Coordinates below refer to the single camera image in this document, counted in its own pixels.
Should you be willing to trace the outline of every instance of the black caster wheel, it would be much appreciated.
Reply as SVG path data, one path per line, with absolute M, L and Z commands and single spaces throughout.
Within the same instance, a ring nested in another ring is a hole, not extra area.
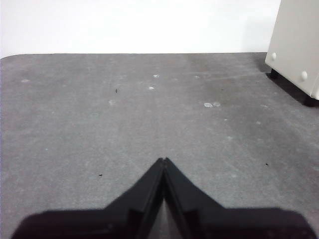
M 313 107 L 317 103 L 317 100 L 314 98 L 311 98 L 310 96 L 306 96 L 304 105 L 308 107 Z
M 270 78 L 276 79 L 278 76 L 279 76 L 279 73 L 277 71 L 275 71 L 274 69 L 271 69 Z

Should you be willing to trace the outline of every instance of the white cabinet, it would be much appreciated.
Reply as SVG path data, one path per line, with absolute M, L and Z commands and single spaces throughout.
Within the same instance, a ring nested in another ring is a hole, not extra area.
M 319 100 L 319 0 L 282 0 L 266 64 Z

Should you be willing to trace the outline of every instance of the gray carpet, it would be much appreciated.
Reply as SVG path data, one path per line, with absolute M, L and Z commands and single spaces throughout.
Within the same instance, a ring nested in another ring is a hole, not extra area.
M 102 208 L 166 156 L 223 206 L 296 210 L 319 233 L 319 108 L 264 59 L 2 59 L 1 238 L 29 214 Z

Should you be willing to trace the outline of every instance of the white knob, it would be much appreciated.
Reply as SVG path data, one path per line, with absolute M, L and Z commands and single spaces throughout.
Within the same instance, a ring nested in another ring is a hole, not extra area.
M 307 71 L 302 71 L 301 72 L 301 78 L 302 78 L 303 81 L 305 81 L 308 78 Z
M 275 52 L 273 54 L 271 54 L 271 58 L 273 59 L 273 61 L 276 59 L 276 57 L 277 57 L 277 55 Z

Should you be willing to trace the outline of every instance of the white wall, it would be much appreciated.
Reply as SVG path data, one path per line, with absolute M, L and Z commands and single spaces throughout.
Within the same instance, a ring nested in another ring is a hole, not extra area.
M 1 57 L 267 51 L 280 0 L 1 0 Z

